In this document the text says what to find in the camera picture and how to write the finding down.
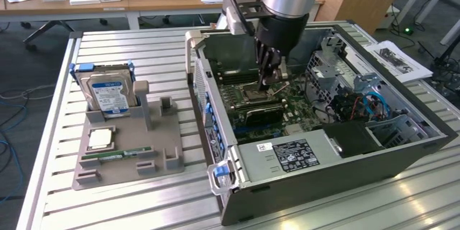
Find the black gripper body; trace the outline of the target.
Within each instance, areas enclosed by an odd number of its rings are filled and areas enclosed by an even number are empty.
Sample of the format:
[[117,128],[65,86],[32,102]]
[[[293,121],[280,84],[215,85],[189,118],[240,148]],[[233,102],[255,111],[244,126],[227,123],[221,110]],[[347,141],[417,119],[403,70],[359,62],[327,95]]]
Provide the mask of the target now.
[[299,18],[280,16],[261,18],[255,34],[256,50],[265,51],[273,48],[280,52],[291,52],[299,44],[308,18],[309,14]]

